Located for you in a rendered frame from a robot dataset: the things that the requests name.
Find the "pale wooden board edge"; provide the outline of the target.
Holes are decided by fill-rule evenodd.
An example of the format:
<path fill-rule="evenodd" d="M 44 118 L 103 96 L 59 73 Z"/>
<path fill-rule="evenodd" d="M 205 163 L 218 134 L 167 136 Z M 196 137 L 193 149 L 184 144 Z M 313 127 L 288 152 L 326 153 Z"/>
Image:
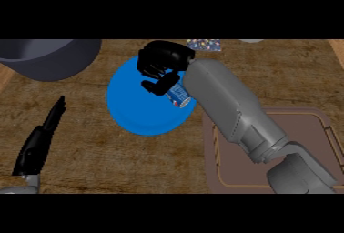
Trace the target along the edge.
<path fill-rule="evenodd" d="M 344 68 L 344 39 L 329 39 L 330 47 L 335 51 L 336 59 Z"/>

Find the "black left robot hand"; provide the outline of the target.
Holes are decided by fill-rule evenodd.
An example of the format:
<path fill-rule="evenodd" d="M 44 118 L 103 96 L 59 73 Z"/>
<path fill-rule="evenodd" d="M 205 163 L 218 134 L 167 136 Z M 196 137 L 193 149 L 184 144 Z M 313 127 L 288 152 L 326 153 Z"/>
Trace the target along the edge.
<path fill-rule="evenodd" d="M 38 175 L 50 151 L 51 136 L 57 128 L 60 117 L 66 111 L 65 97 L 56 101 L 44 123 L 37 126 L 23 142 L 17 155 L 12 175 Z"/>

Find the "blue round plate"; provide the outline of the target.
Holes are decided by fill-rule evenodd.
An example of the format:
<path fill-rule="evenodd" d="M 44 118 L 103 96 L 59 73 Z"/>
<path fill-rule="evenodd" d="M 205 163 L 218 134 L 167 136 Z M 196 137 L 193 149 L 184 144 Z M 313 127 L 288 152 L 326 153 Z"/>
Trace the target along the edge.
<path fill-rule="evenodd" d="M 141 81 L 147 79 L 137 70 L 137 57 L 133 56 L 112 73 L 105 100 L 116 125 L 136 135 L 158 136 L 187 121 L 196 100 L 190 99 L 180 108 L 165 96 L 143 89 Z"/>

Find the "speckled dark patterned box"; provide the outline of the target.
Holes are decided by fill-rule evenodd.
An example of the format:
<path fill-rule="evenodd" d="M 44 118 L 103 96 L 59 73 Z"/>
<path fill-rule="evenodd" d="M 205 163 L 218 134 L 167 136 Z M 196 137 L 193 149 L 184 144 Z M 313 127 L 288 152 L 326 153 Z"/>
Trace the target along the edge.
<path fill-rule="evenodd" d="M 198 51 L 220 51 L 220 40 L 218 39 L 189 39 L 187 47 Z"/>

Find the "dark grey round pot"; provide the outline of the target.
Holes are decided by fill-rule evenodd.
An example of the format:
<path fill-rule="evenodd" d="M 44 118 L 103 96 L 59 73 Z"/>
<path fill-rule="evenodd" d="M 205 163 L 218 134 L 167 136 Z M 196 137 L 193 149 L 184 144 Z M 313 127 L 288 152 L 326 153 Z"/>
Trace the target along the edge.
<path fill-rule="evenodd" d="M 0 39 L 0 64 L 37 81 L 57 81 L 90 66 L 100 44 L 100 39 Z"/>

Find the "blue soda can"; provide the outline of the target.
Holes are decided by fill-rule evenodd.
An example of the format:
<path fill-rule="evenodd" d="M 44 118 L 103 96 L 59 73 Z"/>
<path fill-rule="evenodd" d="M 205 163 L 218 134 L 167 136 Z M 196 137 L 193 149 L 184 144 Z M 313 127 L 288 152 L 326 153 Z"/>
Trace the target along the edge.
<path fill-rule="evenodd" d="M 175 83 L 168 92 L 165 93 L 167 98 L 171 100 L 171 104 L 174 106 L 178 106 L 183 108 L 189 101 L 190 101 L 190 96 L 187 94 L 187 91 L 184 90 L 183 86 Z"/>

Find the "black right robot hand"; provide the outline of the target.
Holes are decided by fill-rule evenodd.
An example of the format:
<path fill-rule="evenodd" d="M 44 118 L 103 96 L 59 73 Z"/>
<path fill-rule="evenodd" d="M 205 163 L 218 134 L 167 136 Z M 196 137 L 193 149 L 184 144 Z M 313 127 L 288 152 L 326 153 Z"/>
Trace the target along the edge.
<path fill-rule="evenodd" d="M 178 72 L 187 70 L 195 51 L 186 46 L 155 40 L 139 50 L 137 70 L 143 76 L 156 80 L 143 80 L 141 87 L 156 96 L 164 96 L 180 80 Z"/>

